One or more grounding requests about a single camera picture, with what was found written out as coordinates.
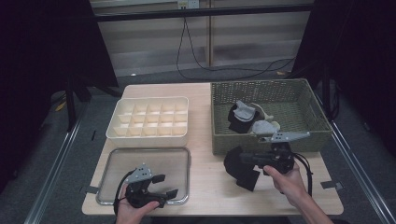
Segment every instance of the woven basket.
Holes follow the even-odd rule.
[[[236,133],[228,128],[229,111],[238,100],[260,105],[280,124],[280,132],[310,132],[309,137],[290,142],[294,152],[320,151],[332,136],[332,127],[306,79],[215,82],[211,83],[212,148],[215,155],[226,154],[238,146],[246,152],[271,149],[270,142],[262,141],[263,137],[271,134]]]

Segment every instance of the dark floor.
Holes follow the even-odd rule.
[[[185,79],[177,72],[120,77],[120,88],[116,90],[122,91],[125,86],[130,84],[215,81],[236,79],[244,74],[241,71],[230,71],[227,75],[213,75],[213,73],[206,73],[198,69],[185,71],[184,75],[202,78],[202,80]],[[261,74],[251,79],[267,78],[281,77],[276,73],[270,73]],[[84,112],[79,116],[81,123],[78,134],[70,151],[65,156],[64,166],[59,177],[56,178],[44,213],[42,217],[38,218],[40,223],[112,223],[115,219],[114,216],[85,216],[81,212],[85,197],[81,188],[89,186],[91,182],[93,171],[106,140],[106,127],[114,106],[119,100],[96,89],[90,89],[90,91],[92,100],[89,103],[77,103],[78,111]],[[340,114],[335,122],[348,141],[353,155],[358,158],[364,171],[370,176],[391,213],[394,213],[396,209],[396,195],[394,194],[396,178],[393,171],[396,170],[396,159],[386,151],[374,132],[368,132],[365,129],[364,120],[342,95],[340,102]],[[0,223],[23,223],[25,221],[34,205],[35,198],[50,173],[53,162],[58,156],[59,148],[62,147],[66,137],[67,114],[65,109],[55,112],[54,107],[43,123],[40,138],[35,143],[35,150],[20,169],[19,177],[10,181],[0,195]],[[321,150],[321,153],[332,180],[343,185],[338,193],[345,212],[340,216],[331,216],[331,218],[343,219],[349,223],[382,223],[383,220],[378,217],[366,192],[351,172],[336,143],[331,141]],[[186,218],[172,219],[172,223],[189,223],[187,221],[190,221]],[[207,217],[201,221],[203,221],[202,223],[243,223],[242,221],[247,224],[279,223],[277,220],[268,220],[264,217],[252,217],[248,220],[231,217]],[[146,218],[145,222],[150,222],[150,218]],[[290,222],[293,224],[304,223],[301,217],[290,217]]]

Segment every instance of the white plastic tray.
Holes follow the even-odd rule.
[[[186,97],[124,98],[117,102],[106,136],[117,147],[184,147]]]

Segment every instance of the human hand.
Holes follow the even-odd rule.
[[[291,205],[296,206],[298,200],[307,194],[297,162],[294,163],[293,169],[284,175],[269,165],[264,166],[263,170],[273,178],[275,188],[286,195]]]
[[[117,213],[117,224],[138,224],[144,215],[154,210],[158,202],[150,202],[141,208],[132,207],[125,198],[127,185],[124,184],[121,190],[121,200],[119,203],[119,211]]]

